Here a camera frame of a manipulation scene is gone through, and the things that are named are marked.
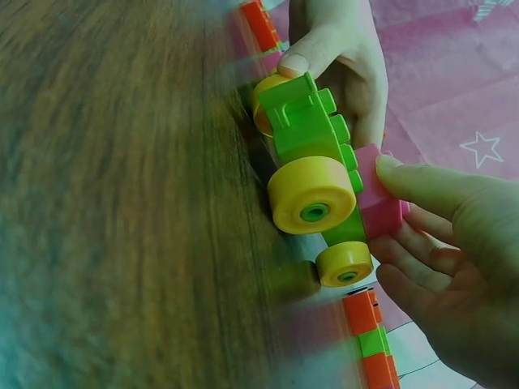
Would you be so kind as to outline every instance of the building block toy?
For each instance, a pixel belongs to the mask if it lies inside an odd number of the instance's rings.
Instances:
[[[378,353],[389,352],[388,336],[384,327],[379,326],[373,331],[358,336],[362,356],[367,358]]]
[[[369,389],[400,389],[395,362],[384,353],[364,358],[362,365]]]
[[[377,147],[354,151],[336,111],[330,90],[319,90],[309,73],[290,79],[274,72],[252,96],[254,123],[282,164],[267,187],[274,224],[286,233],[323,234],[328,248],[315,263],[321,284],[332,288],[371,274],[367,241],[373,231],[396,231],[405,209],[382,191]]]
[[[369,389],[400,389],[397,368],[391,355],[382,314],[373,288],[360,290],[342,300],[352,334],[362,353]]]
[[[391,196],[375,171],[375,160],[381,153],[374,145],[359,148],[358,159],[364,191],[358,195],[358,206],[367,239],[374,239],[398,230],[403,216],[409,211],[407,203]]]
[[[354,294],[342,302],[350,318],[350,329],[354,336],[374,331],[382,323],[382,312],[375,290]]]
[[[270,15],[263,7],[261,0],[254,0],[241,5],[252,32],[263,52],[281,48],[281,39],[272,24]]]

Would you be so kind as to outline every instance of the pink plastic block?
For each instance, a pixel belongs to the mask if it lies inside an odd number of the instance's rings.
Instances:
[[[367,239],[396,232],[402,225],[403,215],[409,211],[409,204],[395,199],[379,181],[375,161],[381,153],[376,145],[359,148],[355,154],[364,184],[364,190],[358,196],[358,206]]]

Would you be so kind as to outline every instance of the orange plastic block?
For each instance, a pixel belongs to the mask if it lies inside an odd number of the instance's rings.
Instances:
[[[375,354],[362,360],[369,389],[400,389],[395,364],[385,353]]]
[[[277,48],[281,39],[270,20],[270,15],[261,4],[261,0],[243,4],[241,8],[261,50],[265,52]]]
[[[391,380],[395,389],[400,389],[400,380],[398,379],[397,366],[392,355],[388,356],[389,371],[391,372]]]
[[[376,330],[382,322],[382,312],[375,290],[354,294],[342,299],[353,336]]]

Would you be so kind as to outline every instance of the fingernail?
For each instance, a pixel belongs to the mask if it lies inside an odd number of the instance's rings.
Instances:
[[[376,159],[376,172],[378,175],[390,174],[402,163],[393,156],[381,155]]]
[[[293,72],[296,76],[300,76],[310,69],[310,63],[300,54],[291,54],[281,59],[280,67]]]

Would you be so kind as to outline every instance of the yellow wheel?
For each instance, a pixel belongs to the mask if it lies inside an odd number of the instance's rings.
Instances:
[[[373,271],[366,243],[345,242],[327,248],[315,261],[321,285],[339,288],[364,280]]]
[[[293,160],[268,183],[274,224],[286,233],[322,233],[338,226],[357,200],[344,165],[326,156]]]
[[[258,96],[261,92],[267,91],[270,88],[274,88],[277,85],[281,85],[282,83],[286,83],[290,81],[288,77],[284,77],[279,75],[278,73],[272,73],[266,79],[263,79],[252,93],[252,117],[254,119],[254,124],[258,128],[259,132],[263,135],[267,135],[272,138],[272,128],[270,128],[270,123],[268,122],[267,115],[263,111],[260,105],[260,100]]]

